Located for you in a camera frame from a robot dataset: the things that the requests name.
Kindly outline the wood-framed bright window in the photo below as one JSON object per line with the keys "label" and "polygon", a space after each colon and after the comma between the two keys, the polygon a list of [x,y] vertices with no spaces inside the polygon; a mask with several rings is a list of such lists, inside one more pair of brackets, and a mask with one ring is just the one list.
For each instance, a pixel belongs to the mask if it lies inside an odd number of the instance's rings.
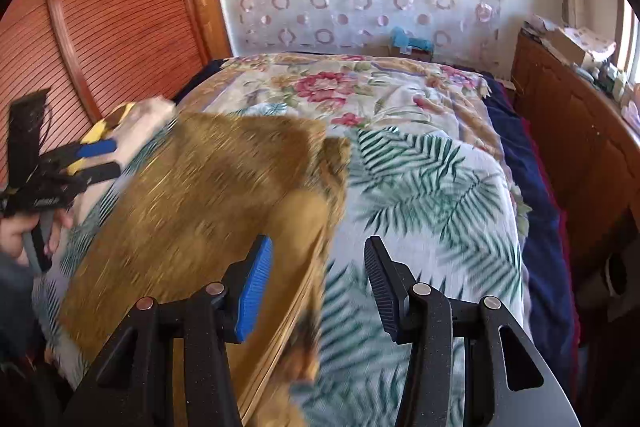
{"label": "wood-framed bright window", "polygon": [[614,63],[631,86],[639,83],[639,15],[628,0],[617,0]]}

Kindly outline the orange wooden wardrobe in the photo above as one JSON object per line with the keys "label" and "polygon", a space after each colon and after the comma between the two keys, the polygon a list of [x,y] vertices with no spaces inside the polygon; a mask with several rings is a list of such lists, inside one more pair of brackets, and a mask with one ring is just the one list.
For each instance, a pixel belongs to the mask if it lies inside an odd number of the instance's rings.
{"label": "orange wooden wardrobe", "polygon": [[43,147],[118,104],[175,96],[231,53],[220,0],[12,0],[1,20],[1,101],[46,90]]}

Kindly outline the navy blue bed sheet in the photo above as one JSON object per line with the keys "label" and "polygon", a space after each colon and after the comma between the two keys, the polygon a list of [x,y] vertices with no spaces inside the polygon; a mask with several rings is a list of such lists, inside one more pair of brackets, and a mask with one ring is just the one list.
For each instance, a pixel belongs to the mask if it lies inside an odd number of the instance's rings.
{"label": "navy blue bed sheet", "polygon": [[529,132],[528,121],[512,106],[506,89],[489,74],[484,103],[500,136],[506,165],[521,190],[529,230],[523,249],[528,273],[528,326],[535,346],[567,395],[574,395],[579,325],[575,308],[564,212],[556,205]]}

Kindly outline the long wooden sideboard cabinet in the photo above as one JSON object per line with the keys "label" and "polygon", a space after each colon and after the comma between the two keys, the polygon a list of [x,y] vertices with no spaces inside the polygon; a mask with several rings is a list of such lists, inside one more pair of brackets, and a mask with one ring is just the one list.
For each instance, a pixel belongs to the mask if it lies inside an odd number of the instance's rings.
{"label": "long wooden sideboard cabinet", "polygon": [[566,217],[570,263],[590,265],[639,233],[639,138],[608,98],[527,32],[511,80]]}

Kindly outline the golden patterned scarf cloth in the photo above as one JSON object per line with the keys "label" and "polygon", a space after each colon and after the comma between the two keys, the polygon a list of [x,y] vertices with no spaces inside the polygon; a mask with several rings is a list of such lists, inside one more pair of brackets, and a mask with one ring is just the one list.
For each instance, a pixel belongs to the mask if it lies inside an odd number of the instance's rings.
{"label": "golden patterned scarf cloth", "polygon": [[320,121],[186,113],[160,132],[76,225],[35,303],[72,385],[134,300],[191,296],[254,239],[272,239],[254,331],[229,348],[247,426],[301,426],[296,384],[319,372],[331,242],[345,210],[349,143]]}

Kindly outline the cardboard box on sideboard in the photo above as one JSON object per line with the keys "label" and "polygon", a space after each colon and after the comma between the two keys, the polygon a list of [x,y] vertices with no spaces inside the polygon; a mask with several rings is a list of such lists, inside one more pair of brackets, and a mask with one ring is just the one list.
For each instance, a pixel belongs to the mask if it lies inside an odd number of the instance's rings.
{"label": "cardboard box on sideboard", "polygon": [[605,39],[587,27],[557,27],[547,37],[552,48],[570,65],[577,64],[582,68],[602,63],[616,50],[613,40]]}

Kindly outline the floral quilt bedspread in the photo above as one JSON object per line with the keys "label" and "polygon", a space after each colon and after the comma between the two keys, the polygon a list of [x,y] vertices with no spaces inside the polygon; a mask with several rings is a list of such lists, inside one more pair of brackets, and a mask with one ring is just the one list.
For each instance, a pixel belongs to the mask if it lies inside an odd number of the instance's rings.
{"label": "floral quilt bedspread", "polygon": [[183,112],[278,115],[328,126],[442,132],[502,160],[476,72],[407,57],[266,53],[228,58],[179,103]]}

